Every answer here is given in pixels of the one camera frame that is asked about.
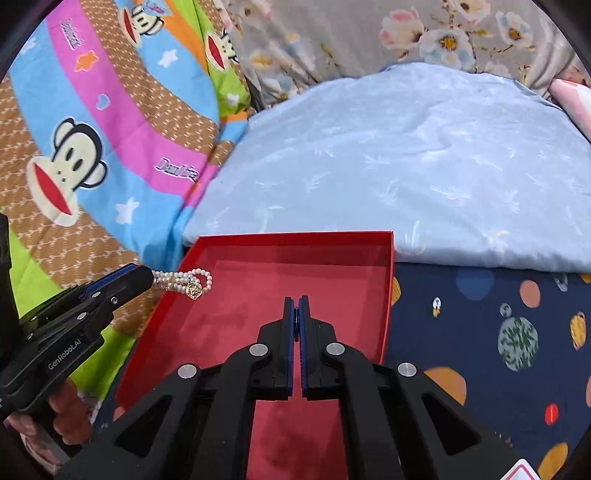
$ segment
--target colorful bedspread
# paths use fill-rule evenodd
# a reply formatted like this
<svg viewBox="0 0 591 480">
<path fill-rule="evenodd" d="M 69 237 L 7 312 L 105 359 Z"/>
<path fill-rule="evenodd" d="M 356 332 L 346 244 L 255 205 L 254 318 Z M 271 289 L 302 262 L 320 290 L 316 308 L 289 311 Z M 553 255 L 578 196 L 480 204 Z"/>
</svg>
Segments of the colorful bedspread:
<svg viewBox="0 0 591 480">
<path fill-rule="evenodd" d="M 212 0 L 64 0 L 0 86 L 0 209 L 21 314 L 128 262 L 173 270 L 184 224 L 246 128 Z M 116 312 L 74 379 L 98 401 L 153 308 Z"/>
</svg>

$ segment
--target red circle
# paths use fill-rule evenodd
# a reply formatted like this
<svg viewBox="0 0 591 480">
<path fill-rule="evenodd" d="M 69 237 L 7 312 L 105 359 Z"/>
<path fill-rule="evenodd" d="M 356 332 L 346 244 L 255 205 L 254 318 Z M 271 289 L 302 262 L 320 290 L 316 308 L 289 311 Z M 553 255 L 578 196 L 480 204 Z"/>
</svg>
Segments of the red circle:
<svg viewBox="0 0 591 480">
<path fill-rule="evenodd" d="M 558 420 L 558 405 L 556 403 L 551 403 L 546 407 L 546 412 L 544 413 L 544 421 L 546 425 L 553 425 Z"/>
</svg>

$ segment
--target brown patterned fabric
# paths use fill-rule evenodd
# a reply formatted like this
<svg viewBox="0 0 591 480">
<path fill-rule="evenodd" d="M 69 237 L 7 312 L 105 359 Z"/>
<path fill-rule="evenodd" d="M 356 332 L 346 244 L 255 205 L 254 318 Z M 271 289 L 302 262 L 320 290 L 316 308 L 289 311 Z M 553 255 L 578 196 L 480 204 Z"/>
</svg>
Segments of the brown patterned fabric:
<svg viewBox="0 0 591 480">
<path fill-rule="evenodd" d="M 130 262 L 135 253 L 125 249 L 86 212 L 71 227 L 52 223 L 43 215 L 27 187 L 28 161 L 40 155 L 18 109 L 9 77 L 0 84 L 0 206 L 22 245 L 51 279 L 63 288 L 94 281 Z M 113 326 L 135 336 L 154 308 L 148 291 L 115 312 Z"/>
<path fill-rule="evenodd" d="M 223 22 L 213 0 L 197 0 L 203 12 L 207 15 L 218 35 L 222 35 Z"/>
<path fill-rule="evenodd" d="M 213 149 L 212 154 L 209 156 L 207 163 L 216 165 L 222 168 L 222 165 L 226 163 L 226 160 L 230 156 L 230 152 L 234 149 L 234 144 L 228 140 L 224 140 L 218 143 Z"/>
<path fill-rule="evenodd" d="M 119 27 L 116 5 L 104 0 L 80 0 L 80 6 L 125 91 L 150 125 L 176 144 L 209 155 L 217 137 L 217 125 L 191 110 L 146 72 L 139 55 Z"/>
</svg>

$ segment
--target red box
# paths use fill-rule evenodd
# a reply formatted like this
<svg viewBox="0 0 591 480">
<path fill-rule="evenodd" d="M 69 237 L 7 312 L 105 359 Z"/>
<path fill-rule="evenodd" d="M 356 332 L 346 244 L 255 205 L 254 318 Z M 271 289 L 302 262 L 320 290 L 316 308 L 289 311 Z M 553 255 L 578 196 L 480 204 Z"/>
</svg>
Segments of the red box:
<svg viewBox="0 0 591 480">
<path fill-rule="evenodd" d="M 394 275 L 392 232 L 330 232 L 201 237 L 180 267 L 209 270 L 213 290 L 198 300 L 166 293 L 117 392 L 129 409 L 179 365 L 222 363 L 255 342 L 261 325 L 282 318 L 283 299 L 310 298 L 313 317 L 338 340 L 382 362 Z M 301 397 L 299 348 L 294 396 L 257 402 L 250 480 L 345 479 L 337 401 Z"/>
</svg>

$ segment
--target gold pendant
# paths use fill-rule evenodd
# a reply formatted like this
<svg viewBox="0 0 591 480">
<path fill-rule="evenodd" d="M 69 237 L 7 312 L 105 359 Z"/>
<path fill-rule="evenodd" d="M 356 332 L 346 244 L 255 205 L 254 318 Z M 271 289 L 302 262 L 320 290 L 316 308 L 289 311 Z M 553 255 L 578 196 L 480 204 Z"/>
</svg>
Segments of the gold pendant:
<svg viewBox="0 0 591 480">
<path fill-rule="evenodd" d="M 191 282 L 187 285 L 187 297 L 191 300 L 197 300 L 203 293 L 203 287 L 200 283 Z"/>
</svg>

